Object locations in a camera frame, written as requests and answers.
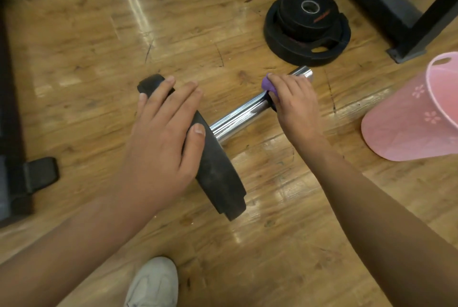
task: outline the purple object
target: purple object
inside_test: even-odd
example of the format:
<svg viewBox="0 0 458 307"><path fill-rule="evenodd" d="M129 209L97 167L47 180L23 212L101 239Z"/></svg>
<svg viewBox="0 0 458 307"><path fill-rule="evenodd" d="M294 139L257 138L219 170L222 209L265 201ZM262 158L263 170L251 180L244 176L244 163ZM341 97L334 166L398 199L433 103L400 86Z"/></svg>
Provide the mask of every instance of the purple object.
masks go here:
<svg viewBox="0 0 458 307"><path fill-rule="evenodd" d="M267 78L267 75L262 79L262 82L261 82L260 86L265 91L272 91L276 95L276 97L278 98L277 89L270 82L270 80Z"/></svg>

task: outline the black weight plate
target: black weight plate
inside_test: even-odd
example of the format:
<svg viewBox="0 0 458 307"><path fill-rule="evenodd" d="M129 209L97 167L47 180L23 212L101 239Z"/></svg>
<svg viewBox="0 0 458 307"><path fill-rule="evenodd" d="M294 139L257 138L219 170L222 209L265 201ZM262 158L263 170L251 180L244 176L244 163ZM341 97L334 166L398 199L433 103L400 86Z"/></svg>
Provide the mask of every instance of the black weight plate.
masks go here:
<svg viewBox="0 0 458 307"><path fill-rule="evenodd" d="M150 97L163 81L160 74L155 74L142 80L137 89ZM194 115L191 125L196 123L202 124L206 132L196 179L216 210L232 221L246 210L245 188L230 159L199 112Z"/></svg>
<svg viewBox="0 0 458 307"><path fill-rule="evenodd" d="M264 23L264 37L267 45L282 60L296 66L321 66L334 61L346 48L351 38L348 20L340 13L336 24L329 29L323 38L312 42L299 42L285 34L278 24L277 11L281 0L272 4L266 15ZM334 35L340 29L340 37ZM312 49L325 46L328 50L314 53Z"/></svg>
<svg viewBox="0 0 458 307"><path fill-rule="evenodd" d="M329 30L339 18L334 0L281 0L278 23L290 37L311 42Z"/></svg>

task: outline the pink bucket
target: pink bucket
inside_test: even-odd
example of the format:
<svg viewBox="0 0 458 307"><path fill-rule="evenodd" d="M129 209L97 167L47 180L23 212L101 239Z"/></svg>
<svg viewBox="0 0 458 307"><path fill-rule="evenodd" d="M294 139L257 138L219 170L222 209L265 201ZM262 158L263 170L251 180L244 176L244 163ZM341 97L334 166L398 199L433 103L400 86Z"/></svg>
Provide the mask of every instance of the pink bucket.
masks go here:
<svg viewBox="0 0 458 307"><path fill-rule="evenodd" d="M370 110L361 131L369 148L392 161L458 154L458 52L435 57L426 73Z"/></svg>

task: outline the white sneaker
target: white sneaker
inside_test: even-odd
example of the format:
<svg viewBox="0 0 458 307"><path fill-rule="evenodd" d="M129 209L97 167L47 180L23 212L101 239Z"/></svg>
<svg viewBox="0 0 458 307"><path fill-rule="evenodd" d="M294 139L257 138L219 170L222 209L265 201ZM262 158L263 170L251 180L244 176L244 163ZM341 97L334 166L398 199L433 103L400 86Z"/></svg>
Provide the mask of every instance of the white sneaker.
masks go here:
<svg viewBox="0 0 458 307"><path fill-rule="evenodd" d="M148 261L135 275L125 298L125 307L176 307L178 272L164 257Z"/></svg>

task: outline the flower pattern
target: flower pattern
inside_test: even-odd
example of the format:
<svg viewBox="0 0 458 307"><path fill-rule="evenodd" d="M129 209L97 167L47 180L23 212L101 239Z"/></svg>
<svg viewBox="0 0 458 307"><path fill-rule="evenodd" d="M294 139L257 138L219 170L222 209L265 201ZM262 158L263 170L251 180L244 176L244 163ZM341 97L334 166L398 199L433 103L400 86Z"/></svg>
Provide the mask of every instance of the flower pattern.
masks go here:
<svg viewBox="0 0 458 307"><path fill-rule="evenodd" d="M422 93L425 93L425 85L423 84L415 87L415 91L412 93L412 96L420 98Z"/></svg>
<svg viewBox="0 0 458 307"><path fill-rule="evenodd" d="M432 112L425 112L425 121L426 122L431 122L433 125L436 124L436 122L440 121L441 118L437 115L435 111Z"/></svg>

